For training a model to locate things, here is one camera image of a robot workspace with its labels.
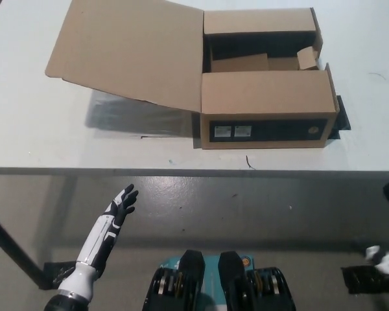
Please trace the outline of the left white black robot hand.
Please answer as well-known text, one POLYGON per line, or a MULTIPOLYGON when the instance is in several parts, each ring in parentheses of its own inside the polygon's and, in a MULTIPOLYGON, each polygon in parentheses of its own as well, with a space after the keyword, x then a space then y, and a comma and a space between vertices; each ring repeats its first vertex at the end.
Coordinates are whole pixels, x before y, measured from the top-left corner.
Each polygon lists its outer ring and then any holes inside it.
POLYGON ((76 259, 75 270, 60 286, 60 294, 86 304, 93 298, 93 285, 103 274, 106 262, 128 214, 134 212, 138 191, 130 184, 97 218, 76 259))

